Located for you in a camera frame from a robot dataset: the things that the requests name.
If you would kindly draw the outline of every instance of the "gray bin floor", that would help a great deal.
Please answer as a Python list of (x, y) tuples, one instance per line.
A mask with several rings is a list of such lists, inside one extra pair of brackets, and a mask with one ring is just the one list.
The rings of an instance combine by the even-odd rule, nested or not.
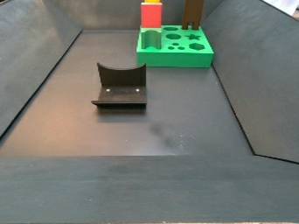
[(252, 155), (212, 69), (149, 67), (144, 111), (91, 104), (136, 36), (83, 32), (6, 132), (0, 222), (299, 221), (299, 166)]

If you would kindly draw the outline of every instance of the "black curved holder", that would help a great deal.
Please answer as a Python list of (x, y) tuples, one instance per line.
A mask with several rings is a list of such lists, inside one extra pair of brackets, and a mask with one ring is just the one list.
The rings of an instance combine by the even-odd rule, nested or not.
[(145, 64), (129, 69), (115, 69), (97, 63), (101, 83), (96, 106), (145, 106)]

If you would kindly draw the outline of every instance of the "hole in foam block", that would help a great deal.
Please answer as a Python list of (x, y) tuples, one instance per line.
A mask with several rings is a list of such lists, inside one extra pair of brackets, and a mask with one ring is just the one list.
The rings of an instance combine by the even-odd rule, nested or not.
[(179, 30), (176, 27), (164, 27), (164, 29), (165, 29), (168, 32), (173, 32), (173, 31), (177, 31), (177, 30)]
[(189, 48), (192, 49), (192, 50), (196, 50), (196, 51), (200, 51), (200, 50), (203, 50), (205, 47), (204, 47), (204, 45), (200, 45), (200, 44), (189, 44)]
[(180, 38), (181, 38), (181, 35), (175, 34), (175, 33), (171, 33), (171, 34), (167, 34), (165, 37), (167, 37), (168, 39), (180, 39)]

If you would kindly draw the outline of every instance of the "star-shaped hole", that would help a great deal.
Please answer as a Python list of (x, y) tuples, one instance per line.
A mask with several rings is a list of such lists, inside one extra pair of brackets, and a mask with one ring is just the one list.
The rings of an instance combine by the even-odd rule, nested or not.
[(191, 34), (191, 35), (188, 35), (185, 37), (189, 38), (189, 39), (197, 39), (197, 40), (200, 40), (200, 37), (201, 36), (196, 36), (196, 35)]

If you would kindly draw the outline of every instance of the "red block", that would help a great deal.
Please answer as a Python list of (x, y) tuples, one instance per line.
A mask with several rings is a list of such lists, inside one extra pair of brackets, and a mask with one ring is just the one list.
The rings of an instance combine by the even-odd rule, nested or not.
[(163, 4), (141, 3), (141, 27), (161, 28)]

